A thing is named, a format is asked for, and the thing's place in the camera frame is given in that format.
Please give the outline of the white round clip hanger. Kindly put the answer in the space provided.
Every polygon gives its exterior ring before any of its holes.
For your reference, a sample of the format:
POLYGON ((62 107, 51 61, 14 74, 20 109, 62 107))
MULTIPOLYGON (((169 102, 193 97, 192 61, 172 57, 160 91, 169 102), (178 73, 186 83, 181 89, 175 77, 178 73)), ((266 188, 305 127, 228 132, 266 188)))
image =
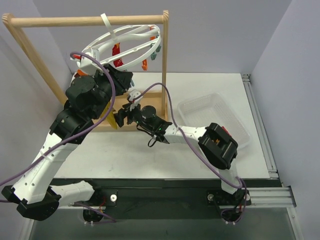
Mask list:
POLYGON ((155 60, 161 50, 160 28, 154 24, 131 24, 114 29, 106 14, 103 13, 101 18, 107 32, 83 50, 98 49, 100 64, 110 64, 119 71, 130 70, 134 66, 147 71, 148 60, 155 60))

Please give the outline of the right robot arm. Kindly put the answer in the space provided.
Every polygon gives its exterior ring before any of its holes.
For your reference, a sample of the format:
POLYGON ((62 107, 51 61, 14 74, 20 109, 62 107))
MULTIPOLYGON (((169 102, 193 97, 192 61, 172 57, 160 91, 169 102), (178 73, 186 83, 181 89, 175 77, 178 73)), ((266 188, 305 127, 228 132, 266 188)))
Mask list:
POLYGON ((159 116, 155 107, 140 105, 132 108, 127 103, 114 115, 117 125, 136 124, 138 131, 151 137, 155 143, 186 144, 191 151, 221 180, 221 197, 227 204, 233 204, 240 197, 239 189, 244 187, 243 181, 232 165, 238 155, 238 143, 217 123, 204 127, 189 127, 166 121, 159 116))

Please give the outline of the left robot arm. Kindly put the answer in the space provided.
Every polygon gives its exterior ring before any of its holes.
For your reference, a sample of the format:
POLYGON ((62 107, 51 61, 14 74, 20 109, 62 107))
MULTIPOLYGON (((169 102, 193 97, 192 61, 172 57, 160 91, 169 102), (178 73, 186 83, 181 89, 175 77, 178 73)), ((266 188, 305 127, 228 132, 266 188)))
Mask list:
POLYGON ((122 96, 132 86, 133 73, 120 71, 110 64, 93 75, 75 77, 65 91, 67 101, 49 128, 45 142, 31 166, 21 172, 19 180, 7 185, 2 195, 24 218, 43 221, 62 206, 87 202, 100 203, 102 193, 87 181, 68 185, 51 182, 68 156, 97 126, 94 120, 105 119, 103 111, 116 96, 122 96))

